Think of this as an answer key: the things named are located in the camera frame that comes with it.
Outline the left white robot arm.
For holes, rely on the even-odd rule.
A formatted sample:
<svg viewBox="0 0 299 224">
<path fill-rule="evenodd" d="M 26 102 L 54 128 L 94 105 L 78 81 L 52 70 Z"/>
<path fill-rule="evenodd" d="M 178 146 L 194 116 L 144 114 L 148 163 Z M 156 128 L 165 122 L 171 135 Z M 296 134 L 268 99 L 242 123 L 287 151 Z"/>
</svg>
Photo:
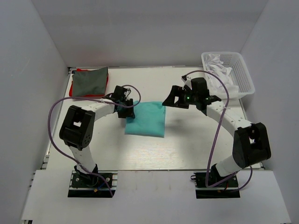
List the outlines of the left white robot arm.
<svg viewBox="0 0 299 224">
<path fill-rule="evenodd" d="M 92 99 L 93 103 L 79 107 L 69 107 L 59 138 L 69 147 L 76 161 L 75 170 L 83 174 L 83 181 L 88 186 L 98 183 L 97 164 L 92 158 L 89 144 L 93 137 L 94 123 L 107 115 L 117 113 L 118 118 L 135 118 L 134 101 L 129 98 L 130 85 L 116 86 L 114 92 L 102 99 Z"/>
</svg>

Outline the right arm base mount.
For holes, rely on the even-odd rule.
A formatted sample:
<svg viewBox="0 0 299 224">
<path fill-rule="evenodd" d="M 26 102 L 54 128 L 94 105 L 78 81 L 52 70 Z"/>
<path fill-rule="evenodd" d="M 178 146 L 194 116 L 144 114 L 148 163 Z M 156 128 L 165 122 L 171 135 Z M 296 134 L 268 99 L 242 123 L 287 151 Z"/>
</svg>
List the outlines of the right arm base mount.
<svg viewBox="0 0 299 224">
<path fill-rule="evenodd" d="M 195 184 L 197 199 L 231 199 L 240 198 L 239 183 L 236 175 L 229 179 L 220 177 L 214 171 L 208 175 L 208 186 L 206 186 L 206 171 L 196 171 L 191 177 Z"/>
</svg>

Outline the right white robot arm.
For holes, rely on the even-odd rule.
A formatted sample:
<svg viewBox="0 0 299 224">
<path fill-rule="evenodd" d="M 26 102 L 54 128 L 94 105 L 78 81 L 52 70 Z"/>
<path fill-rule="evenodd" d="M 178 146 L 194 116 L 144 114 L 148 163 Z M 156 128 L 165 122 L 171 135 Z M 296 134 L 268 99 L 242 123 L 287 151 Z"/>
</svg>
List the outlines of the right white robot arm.
<svg viewBox="0 0 299 224">
<path fill-rule="evenodd" d="M 194 105 L 231 134 L 231 156 L 211 167 L 211 181 L 216 186 L 226 183 L 229 175 L 271 157 L 266 126 L 261 122 L 252 123 L 243 119 L 228 109 L 218 96 L 210 95 L 204 78 L 188 80 L 183 87 L 172 86 L 162 105 L 182 109 Z"/>
</svg>

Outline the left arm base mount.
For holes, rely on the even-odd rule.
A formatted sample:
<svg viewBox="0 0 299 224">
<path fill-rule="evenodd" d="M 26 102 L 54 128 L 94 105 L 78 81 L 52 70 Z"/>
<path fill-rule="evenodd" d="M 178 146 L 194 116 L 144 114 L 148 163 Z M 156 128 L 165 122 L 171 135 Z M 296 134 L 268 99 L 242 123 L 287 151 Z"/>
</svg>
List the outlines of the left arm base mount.
<svg viewBox="0 0 299 224">
<path fill-rule="evenodd" d="M 112 198 L 117 187 L 117 171 L 99 172 L 108 183 L 112 195 L 105 182 L 98 176 L 81 175 L 75 170 L 72 171 L 68 197 L 69 198 Z"/>
</svg>

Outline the teal polo shirt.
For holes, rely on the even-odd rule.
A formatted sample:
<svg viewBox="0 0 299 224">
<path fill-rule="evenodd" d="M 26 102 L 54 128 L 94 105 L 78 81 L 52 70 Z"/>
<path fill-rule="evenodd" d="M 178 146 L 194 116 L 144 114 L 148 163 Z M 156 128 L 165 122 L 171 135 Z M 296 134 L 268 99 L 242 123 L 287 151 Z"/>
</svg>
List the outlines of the teal polo shirt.
<svg viewBox="0 0 299 224">
<path fill-rule="evenodd" d="M 134 119 L 126 118 L 125 134 L 164 137 L 166 107 L 162 102 L 141 102 L 134 108 L 134 112 Z"/>
</svg>

